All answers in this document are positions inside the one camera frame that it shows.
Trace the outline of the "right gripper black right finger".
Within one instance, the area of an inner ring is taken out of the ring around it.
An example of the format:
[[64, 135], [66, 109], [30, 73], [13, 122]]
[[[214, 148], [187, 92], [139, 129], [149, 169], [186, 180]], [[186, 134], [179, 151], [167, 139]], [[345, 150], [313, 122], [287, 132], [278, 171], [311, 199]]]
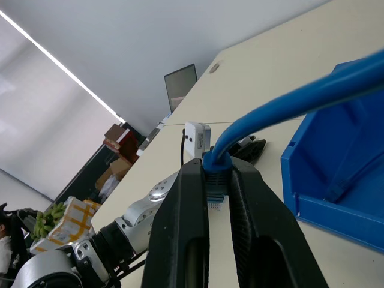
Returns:
[[295, 216], [250, 163], [233, 158], [230, 224], [240, 288], [329, 288]]

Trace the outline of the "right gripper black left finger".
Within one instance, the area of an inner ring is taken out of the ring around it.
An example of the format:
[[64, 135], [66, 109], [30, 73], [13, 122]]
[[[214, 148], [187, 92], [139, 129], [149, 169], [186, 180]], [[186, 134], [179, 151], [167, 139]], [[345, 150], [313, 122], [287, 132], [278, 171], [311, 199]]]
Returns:
[[152, 225], [141, 288], [208, 288], [209, 220], [200, 159], [184, 164]]

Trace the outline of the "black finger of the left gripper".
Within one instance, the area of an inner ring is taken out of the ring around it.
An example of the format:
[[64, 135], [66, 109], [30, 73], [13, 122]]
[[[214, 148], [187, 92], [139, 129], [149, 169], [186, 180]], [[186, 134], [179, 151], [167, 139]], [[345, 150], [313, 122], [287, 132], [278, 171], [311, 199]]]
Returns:
[[238, 142], [239, 149], [233, 156], [251, 164], [256, 164], [263, 154], [266, 144], [265, 139], [247, 136]]

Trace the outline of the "blue plastic bin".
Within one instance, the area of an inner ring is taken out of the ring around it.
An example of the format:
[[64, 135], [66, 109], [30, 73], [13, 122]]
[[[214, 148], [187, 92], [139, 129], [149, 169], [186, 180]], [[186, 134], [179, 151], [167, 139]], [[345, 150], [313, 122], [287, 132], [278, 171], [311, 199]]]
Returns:
[[384, 254], [384, 89], [307, 114], [281, 173], [297, 219]]

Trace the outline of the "pile of brown cardboard boxes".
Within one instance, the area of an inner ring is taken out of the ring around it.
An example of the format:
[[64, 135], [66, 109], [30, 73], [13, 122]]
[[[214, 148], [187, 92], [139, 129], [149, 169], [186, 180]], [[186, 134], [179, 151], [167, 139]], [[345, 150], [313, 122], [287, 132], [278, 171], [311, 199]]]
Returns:
[[131, 169], [132, 164], [119, 158], [110, 163], [109, 168], [98, 178], [95, 187], [100, 198], [107, 198]]

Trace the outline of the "dark laptop screen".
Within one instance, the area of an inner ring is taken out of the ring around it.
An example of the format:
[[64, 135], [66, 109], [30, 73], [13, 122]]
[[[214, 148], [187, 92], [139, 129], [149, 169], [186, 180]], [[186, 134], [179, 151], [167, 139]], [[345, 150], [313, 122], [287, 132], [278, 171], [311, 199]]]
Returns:
[[190, 64], [164, 76], [170, 111], [173, 113], [197, 82], [196, 67]]

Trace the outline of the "cardboard box with yellow tape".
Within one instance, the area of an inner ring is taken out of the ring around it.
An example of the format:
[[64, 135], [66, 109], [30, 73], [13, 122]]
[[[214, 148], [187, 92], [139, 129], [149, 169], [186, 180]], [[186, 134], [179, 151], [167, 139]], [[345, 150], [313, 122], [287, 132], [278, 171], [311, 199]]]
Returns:
[[34, 240], [30, 252], [34, 255], [58, 248], [86, 236], [92, 230], [91, 220], [100, 204], [91, 200], [79, 200], [69, 197], [65, 202], [66, 210], [58, 225], [45, 237]]

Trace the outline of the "stack of red brown boxes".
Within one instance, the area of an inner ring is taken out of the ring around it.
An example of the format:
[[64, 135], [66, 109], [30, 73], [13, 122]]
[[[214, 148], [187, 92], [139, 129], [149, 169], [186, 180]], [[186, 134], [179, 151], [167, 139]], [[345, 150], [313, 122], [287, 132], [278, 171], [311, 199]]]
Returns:
[[118, 156], [129, 161], [137, 156], [138, 141], [129, 128], [113, 124], [104, 134], [103, 144]]

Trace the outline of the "bunch of green bananas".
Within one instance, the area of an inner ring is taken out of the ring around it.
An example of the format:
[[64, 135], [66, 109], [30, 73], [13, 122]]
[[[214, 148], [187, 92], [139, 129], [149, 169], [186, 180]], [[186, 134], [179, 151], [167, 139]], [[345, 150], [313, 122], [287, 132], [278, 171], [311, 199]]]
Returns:
[[36, 223], [31, 232], [32, 240], [45, 238], [61, 221], [65, 214], [66, 205], [63, 202], [53, 204], [46, 212], [37, 212]]

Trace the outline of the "black office chair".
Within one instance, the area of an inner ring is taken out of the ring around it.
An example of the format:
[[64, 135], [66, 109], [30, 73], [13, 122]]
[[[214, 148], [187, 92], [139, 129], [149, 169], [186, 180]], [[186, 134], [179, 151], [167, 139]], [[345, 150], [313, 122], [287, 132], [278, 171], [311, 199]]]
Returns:
[[37, 210], [25, 208], [10, 212], [10, 236], [12, 258], [17, 263], [16, 268], [21, 268], [29, 260], [29, 252], [25, 242], [24, 231], [32, 233], [37, 222]]

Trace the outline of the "person in white shirt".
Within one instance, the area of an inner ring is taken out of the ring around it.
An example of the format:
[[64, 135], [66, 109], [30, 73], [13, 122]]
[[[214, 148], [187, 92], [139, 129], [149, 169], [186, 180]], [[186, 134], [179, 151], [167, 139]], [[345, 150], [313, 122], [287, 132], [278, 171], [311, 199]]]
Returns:
[[8, 272], [12, 261], [11, 235], [4, 223], [0, 223], [0, 275]]

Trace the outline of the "long ceiling light strip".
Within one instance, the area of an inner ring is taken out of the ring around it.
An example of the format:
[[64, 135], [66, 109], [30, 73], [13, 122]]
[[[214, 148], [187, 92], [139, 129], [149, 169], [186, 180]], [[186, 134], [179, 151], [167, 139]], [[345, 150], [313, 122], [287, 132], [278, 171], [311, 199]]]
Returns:
[[30, 41], [39, 51], [46, 55], [60, 70], [62, 70], [71, 80], [76, 82], [86, 93], [88, 93], [98, 104], [100, 104], [105, 110], [107, 110], [116, 120], [120, 123], [125, 123], [125, 120], [119, 116], [109, 105], [107, 105], [99, 96], [91, 91], [77, 76], [75, 76], [65, 65], [63, 65], [58, 59], [56, 59], [47, 49], [45, 49], [40, 43], [35, 41], [23, 28], [21, 28], [15, 21], [7, 16], [2, 10], [0, 10], [0, 16], [7, 21], [14, 29], [22, 34], [28, 41]]

